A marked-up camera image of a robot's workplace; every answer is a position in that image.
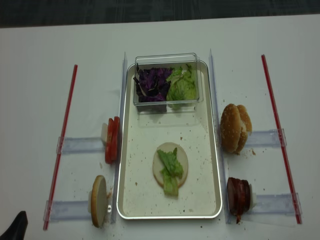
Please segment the lettuce leaf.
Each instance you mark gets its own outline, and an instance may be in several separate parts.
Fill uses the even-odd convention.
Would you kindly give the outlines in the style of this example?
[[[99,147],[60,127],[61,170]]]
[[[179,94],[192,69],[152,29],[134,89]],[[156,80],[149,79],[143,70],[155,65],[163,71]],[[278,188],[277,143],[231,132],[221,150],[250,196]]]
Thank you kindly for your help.
[[[177,178],[183,177],[184,169],[177,159],[178,148],[173,151],[164,152],[161,149],[157,150],[159,159],[164,164],[164,168],[160,171],[163,178],[163,191],[168,196],[177,197],[179,195],[179,187]]]

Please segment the green lettuce pile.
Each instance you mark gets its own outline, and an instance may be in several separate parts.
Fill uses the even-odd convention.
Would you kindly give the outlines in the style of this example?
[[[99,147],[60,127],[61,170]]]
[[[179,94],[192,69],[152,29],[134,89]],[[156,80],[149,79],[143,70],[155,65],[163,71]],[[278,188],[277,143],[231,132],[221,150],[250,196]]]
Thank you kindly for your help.
[[[186,64],[185,69],[182,67],[174,68],[166,81],[170,85],[166,95],[167,101],[172,102],[196,99],[196,72],[190,64]]]

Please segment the red tomato slices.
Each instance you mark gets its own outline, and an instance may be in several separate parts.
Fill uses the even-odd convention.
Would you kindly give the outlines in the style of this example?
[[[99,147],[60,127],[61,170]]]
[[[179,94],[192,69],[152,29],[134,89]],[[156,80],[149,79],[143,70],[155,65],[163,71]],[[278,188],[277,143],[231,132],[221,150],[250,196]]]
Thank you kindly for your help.
[[[120,118],[118,116],[115,116],[114,119],[109,118],[105,147],[105,162],[107,164],[112,164],[117,159],[119,128]]]

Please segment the white tomato holder block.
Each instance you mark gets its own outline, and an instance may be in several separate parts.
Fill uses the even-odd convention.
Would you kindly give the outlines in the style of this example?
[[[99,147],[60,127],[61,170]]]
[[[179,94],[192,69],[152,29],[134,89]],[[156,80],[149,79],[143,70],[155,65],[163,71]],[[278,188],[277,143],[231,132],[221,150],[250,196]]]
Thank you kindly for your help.
[[[107,143],[107,138],[108,138],[108,124],[103,123],[102,128],[101,128],[101,134],[100,134],[100,139],[105,146]]]

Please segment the dark meat patties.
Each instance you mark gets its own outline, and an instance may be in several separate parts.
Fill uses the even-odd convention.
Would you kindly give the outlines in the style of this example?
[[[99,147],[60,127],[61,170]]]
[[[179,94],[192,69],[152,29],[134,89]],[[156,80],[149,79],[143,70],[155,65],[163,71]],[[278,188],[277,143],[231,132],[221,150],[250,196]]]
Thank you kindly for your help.
[[[247,180],[229,177],[227,181],[229,212],[236,216],[236,224],[241,221],[242,214],[250,209],[251,189]]]

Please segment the purple cabbage leaves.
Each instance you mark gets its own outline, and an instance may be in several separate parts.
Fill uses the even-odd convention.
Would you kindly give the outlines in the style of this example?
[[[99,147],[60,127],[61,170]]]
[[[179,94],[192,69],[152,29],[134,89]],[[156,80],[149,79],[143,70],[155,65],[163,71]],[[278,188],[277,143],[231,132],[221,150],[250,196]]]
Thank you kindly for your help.
[[[152,67],[150,69],[141,69],[136,65],[138,77],[134,77],[136,94],[139,103],[164,102],[170,84],[167,78],[173,72],[173,68]]]

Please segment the clear plastic salad container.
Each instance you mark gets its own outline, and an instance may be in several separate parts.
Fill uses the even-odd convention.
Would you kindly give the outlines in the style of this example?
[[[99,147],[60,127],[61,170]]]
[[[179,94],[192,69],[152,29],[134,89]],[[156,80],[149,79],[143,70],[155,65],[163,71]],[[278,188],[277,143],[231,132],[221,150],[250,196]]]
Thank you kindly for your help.
[[[133,104],[140,114],[193,111],[203,101],[196,53],[137,56]]]

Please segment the bottom bun slice on tray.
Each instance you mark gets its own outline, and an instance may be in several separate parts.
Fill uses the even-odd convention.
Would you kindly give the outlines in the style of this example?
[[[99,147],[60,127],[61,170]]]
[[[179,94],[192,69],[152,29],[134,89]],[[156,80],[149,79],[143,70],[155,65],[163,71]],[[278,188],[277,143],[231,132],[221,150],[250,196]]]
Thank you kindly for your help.
[[[189,160],[185,150],[178,144],[174,142],[165,142],[161,144],[154,153],[153,163],[152,163],[152,172],[156,182],[163,188],[165,186],[164,178],[161,171],[167,166],[162,162],[159,157],[158,150],[161,150],[165,153],[165,156],[169,156],[171,153],[173,154],[176,151],[176,158],[179,164],[182,166],[183,173],[181,178],[177,176],[177,186],[180,188],[186,181],[189,170]]]

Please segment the sesame bun tops right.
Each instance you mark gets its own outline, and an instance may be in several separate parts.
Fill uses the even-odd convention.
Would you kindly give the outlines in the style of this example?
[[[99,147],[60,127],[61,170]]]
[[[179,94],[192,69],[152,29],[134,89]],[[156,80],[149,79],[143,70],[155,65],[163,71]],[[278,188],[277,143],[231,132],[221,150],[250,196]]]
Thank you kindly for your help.
[[[220,137],[225,151],[239,155],[252,131],[252,122],[244,105],[230,103],[224,108],[220,119]]]

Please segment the cream metal tray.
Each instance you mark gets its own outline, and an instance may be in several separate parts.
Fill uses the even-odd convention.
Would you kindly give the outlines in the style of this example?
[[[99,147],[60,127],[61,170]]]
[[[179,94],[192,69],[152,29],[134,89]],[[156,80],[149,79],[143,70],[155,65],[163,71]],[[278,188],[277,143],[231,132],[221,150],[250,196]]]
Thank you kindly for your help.
[[[135,68],[127,70],[117,187],[117,210],[122,218],[213,219],[220,214],[219,160],[205,62],[200,63],[198,73],[203,101],[191,111],[140,114],[134,105]],[[166,196],[153,175],[154,155],[164,143],[181,146],[188,159],[187,178],[177,197]]]

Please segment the upright bun half left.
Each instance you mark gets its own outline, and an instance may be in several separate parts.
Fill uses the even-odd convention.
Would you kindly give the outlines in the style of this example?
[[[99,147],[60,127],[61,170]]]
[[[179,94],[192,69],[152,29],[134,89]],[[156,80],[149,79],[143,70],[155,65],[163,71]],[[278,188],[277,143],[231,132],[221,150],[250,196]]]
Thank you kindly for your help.
[[[103,175],[98,175],[92,186],[90,202],[91,219],[96,228],[100,228],[104,223],[107,205],[106,180]]]

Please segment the white patty holder block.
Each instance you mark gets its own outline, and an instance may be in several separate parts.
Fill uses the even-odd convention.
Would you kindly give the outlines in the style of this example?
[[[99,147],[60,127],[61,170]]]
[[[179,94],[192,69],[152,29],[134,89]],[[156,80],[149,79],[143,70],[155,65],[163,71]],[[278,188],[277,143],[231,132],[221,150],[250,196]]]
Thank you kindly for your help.
[[[257,195],[255,192],[253,192],[253,188],[251,184],[249,184],[249,189],[250,189],[249,210],[251,211],[257,205]]]

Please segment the right red strip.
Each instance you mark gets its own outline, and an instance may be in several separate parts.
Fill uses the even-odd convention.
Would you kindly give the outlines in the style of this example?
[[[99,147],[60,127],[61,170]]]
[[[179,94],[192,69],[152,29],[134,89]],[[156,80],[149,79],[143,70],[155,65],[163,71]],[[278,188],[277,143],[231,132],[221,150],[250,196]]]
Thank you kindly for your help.
[[[270,96],[270,101],[271,101],[272,111],[273,111],[274,120],[275,120],[275,124],[276,124],[277,134],[278,134],[278,138],[280,141],[280,147],[281,147],[281,151],[282,151],[284,167],[285,167],[287,181],[288,181],[288,185],[289,185],[289,189],[290,189],[290,193],[291,193],[293,208],[295,211],[296,223],[298,225],[301,225],[303,223],[303,220],[302,220],[302,211],[300,208],[299,197],[297,196],[297,192],[295,190],[295,185],[294,185],[292,172],[291,172],[291,168],[290,168],[290,163],[289,163],[289,159],[288,159],[288,154],[287,154],[287,149],[286,149],[287,145],[286,145],[286,141],[285,141],[286,140],[285,133],[284,133],[283,128],[281,126],[281,122],[280,122],[280,118],[279,118],[279,114],[278,114],[278,110],[277,110],[277,105],[276,105],[276,100],[275,100],[275,96],[274,96],[274,91],[273,91],[271,78],[270,78],[270,74],[269,74],[268,64],[267,64],[266,56],[264,54],[261,55],[261,61],[262,61],[266,84],[267,84],[268,92],[269,92],[269,96]]]

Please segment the red strip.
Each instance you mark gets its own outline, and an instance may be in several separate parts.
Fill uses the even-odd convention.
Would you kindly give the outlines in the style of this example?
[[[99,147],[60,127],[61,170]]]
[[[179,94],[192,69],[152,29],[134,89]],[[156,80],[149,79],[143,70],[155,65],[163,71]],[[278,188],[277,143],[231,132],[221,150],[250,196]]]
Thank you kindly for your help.
[[[297,196],[297,192],[295,190],[295,185],[294,185],[292,172],[291,172],[291,168],[290,168],[290,163],[289,163],[289,159],[288,159],[288,154],[287,154],[287,149],[286,149],[287,145],[286,145],[286,141],[285,141],[286,140],[285,133],[284,133],[283,128],[281,126],[281,122],[280,122],[280,118],[279,118],[279,114],[278,114],[278,110],[277,110],[277,105],[276,105],[276,100],[275,100],[275,96],[274,96],[274,91],[273,91],[271,78],[270,78],[270,74],[269,74],[268,64],[267,64],[266,56],[264,54],[261,55],[261,61],[262,61],[266,84],[267,84],[268,92],[269,92],[269,96],[270,96],[270,101],[271,101],[272,111],[273,111],[274,120],[275,120],[275,124],[276,124],[277,134],[278,134],[278,138],[280,141],[280,147],[281,147],[281,151],[282,151],[284,167],[285,167],[287,181],[288,181],[288,185],[289,185],[289,189],[290,189],[290,193],[291,193],[293,208],[295,211],[296,223],[298,225],[301,225],[303,223],[303,220],[302,220],[302,211],[300,208],[299,197]]]
[[[48,202],[47,202],[47,205],[45,208],[44,224],[43,224],[44,231],[47,231],[48,226],[49,226],[49,219],[50,219],[50,215],[51,215],[51,208],[52,208],[52,204],[53,204],[53,200],[54,200],[54,193],[55,193],[57,176],[58,176],[60,160],[61,160],[61,148],[63,146],[63,142],[64,142],[64,138],[65,138],[65,134],[66,134],[69,112],[70,112],[71,102],[72,102],[72,97],[73,97],[73,91],[74,91],[75,82],[76,82],[77,70],[78,70],[78,65],[75,64],[73,67],[73,73],[72,73],[72,78],[71,78],[71,83],[70,83],[70,88],[69,88],[69,93],[68,93],[67,104],[66,104],[66,108],[65,108],[63,125],[62,125],[61,133],[60,133],[60,136],[59,136],[58,142],[57,142],[55,166],[54,166],[54,171],[53,171],[53,176],[52,176],[49,198],[48,198]]]

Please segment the left red strip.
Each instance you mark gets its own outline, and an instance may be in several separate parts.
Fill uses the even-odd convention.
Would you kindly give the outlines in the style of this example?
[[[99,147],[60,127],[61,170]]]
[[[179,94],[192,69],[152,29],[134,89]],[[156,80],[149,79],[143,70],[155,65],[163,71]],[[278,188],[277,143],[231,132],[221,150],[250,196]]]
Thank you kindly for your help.
[[[65,138],[65,134],[66,134],[69,112],[70,112],[71,102],[72,102],[72,97],[73,97],[73,91],[74,91],[75,82],[76,82],[77,70],[78,70],[78,65],[75,64],[73,67],[73,73],[72,73],[72,78],[71,78],[71,83],[70,83],[70,88],[69,88],[69,93],[68,93],[67,104],[66,104],[66,108],[65,108],[63,125],[62,125],[61,133],[60,133],[60,136],[59,136],[58,142],[57,142],[55,166],[54,166],[54,171],[53,171],[53,176],[52,176],[49,198],[48,198],[48,202],[47,202],[47,205],[45,208],[44,224],[43,224],[44,231],[47,231],[48,226],[49,226],[49,219],[50,219],[50,215],[51,215],[51,208],[52,208],[52,204],[53,204],[53,200],[54,200],[54,193],[55,193],[57,176],[58,176],[60,160],[61,160],[61,148],[63,146],[63,142],[64,142],[64,138]]]

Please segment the black object bottom left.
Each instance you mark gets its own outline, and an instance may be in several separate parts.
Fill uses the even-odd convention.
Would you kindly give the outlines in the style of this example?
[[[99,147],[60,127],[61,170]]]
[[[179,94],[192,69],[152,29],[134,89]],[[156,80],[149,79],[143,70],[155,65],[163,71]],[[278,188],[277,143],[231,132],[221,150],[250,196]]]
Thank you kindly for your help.
[[[27,213],[20,211],[9,228],[0,236],[0,240],[24,240],[27,226]]]

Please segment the left long clear rail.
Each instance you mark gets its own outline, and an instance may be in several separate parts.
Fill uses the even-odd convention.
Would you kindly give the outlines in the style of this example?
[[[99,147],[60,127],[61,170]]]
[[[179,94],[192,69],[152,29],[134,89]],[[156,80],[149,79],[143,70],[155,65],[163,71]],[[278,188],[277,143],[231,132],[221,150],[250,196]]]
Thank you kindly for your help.
[[[124,58],[122,62],[122,82],[121,82],[121,92],[120,92],[120,102],[119,102],[119,132],[118,132],[118,147],[117,147],[117,161],[115,164],[115,175],[114,175],[114,188],[112,195],[112,209],[110,223],[115,224],[117,219],[117,197],[118,197],[118,186],[119,186],[119,174],[120,174],[120,163],[121,163],[121,153],[122,153],[122,140],[123,140],[123,121],[125,113],[125,101],[126,101],[126,85],[127,85],[127,55],[124,53]]]

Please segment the long clear rail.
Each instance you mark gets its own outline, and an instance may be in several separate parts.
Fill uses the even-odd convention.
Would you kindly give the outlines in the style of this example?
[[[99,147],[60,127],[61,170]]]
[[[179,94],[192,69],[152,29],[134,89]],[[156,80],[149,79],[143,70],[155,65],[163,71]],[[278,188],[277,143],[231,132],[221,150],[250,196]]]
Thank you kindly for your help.
[[[223,153],[223,148],[221,144],[218,92],[217,92],[217,85],[216,85],[214,58],[213,58],[211,49],[209,51],[208,60],[209,60],[209,71],[210,71],[210,92],[211,92],[211,102],[212,102],[212,111],[213,111],[213,124],[214,124],[214,130],[215,130],[215,142],[217,146],[217,158],[218,158],[218,165],[219,165],[222,204],[224,208],[225,223],[230,225],[234,219],[229,211],[228,192],[227,192],[228,178],[226,178],[228,177],[228,174],[226,174],[226,170],[225,170],[224,153]]]
[[[114,175],[114,188],[112,195],[112,209],[110,223],[115,224],[117,219],[117,197],[118,197],[118,186],[119,186],[119,174],[120,174],[120,163],[121,163],[121,153],[122,153],[122,140],[123,140],[123,121],[125,113],[125,101],[126,101],[126,85],[127,85],[127,55],[124,53],[124,58],[122,62],[122,82],[121,82],[121,92],[120,92],[120,102],[119,102],[119,132],[118,132],[118,147],[117,147],[117,161],[115,164],[115,175]]]

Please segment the left upper clear cross rail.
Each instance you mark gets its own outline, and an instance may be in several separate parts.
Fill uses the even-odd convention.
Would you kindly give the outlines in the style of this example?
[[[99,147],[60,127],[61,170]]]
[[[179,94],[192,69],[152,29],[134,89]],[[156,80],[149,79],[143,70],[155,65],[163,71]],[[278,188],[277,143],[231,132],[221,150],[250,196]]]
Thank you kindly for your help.
[[[57,154],[100,153],[105,146],[99,137],[59,137]]]

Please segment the clear cross rail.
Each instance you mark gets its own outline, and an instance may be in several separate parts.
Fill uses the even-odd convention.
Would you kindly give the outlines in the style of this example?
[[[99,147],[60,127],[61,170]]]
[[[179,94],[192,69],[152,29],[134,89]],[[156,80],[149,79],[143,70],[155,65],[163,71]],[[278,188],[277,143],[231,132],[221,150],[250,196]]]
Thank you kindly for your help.
[[[253,131],[248,135],[245,143],[246,148],[281,148],[286,146],[287,142],[283,128]]]
[[[99,137],[59,137],[57,154],[100,153],[105,146]]]
[[[302,217],[303,212],[298,193],[256,195],[254,214],[278,214]]]

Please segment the right upper clear cross rail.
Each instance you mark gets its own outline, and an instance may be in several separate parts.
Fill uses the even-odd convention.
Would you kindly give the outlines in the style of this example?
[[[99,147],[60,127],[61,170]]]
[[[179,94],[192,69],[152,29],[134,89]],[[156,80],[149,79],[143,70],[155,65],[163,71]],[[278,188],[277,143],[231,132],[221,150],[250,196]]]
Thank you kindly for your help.
[[[253,131],[248,135],[245,143],[246,148],[281,148],[286,146],[287,142],[283,128]]]

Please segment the right long clear rail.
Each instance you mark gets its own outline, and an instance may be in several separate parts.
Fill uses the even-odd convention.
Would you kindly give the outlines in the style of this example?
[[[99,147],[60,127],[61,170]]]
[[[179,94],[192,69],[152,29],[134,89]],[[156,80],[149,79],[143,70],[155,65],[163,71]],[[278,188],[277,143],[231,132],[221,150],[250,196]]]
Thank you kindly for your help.
[[[227,192],[228,178],[226,178],[228,177],[228,174],[226,174],[226,170],[225,170],[224,153],[223,153],[223,148],[221,144],[218,92],[217,92],[217,85],[216,85],[214,58],[213,58],[211,49],[209,51],[208,60],[209,60],[209,71],[210,71],[210,92],[211,92],[211,102],[212,102],[212,111],[213,111],[213,124],[214,124],[214,130],[215,130],[215,142],[217,146],[217,158],[218,158],[218,165],[219,165],[222,204],[224,208],[225,223],[230,225],[234,219],[229,211],[228,192]]]

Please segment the right lower clear cross rail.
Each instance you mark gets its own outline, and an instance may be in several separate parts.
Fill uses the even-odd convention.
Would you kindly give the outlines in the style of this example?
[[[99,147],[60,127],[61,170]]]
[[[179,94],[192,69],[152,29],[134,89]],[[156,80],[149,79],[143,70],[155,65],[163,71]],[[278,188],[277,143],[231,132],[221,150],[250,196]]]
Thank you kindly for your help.
[[[298,193],[256,195],[254,214],[278,214],[302,217],[303,212]]]

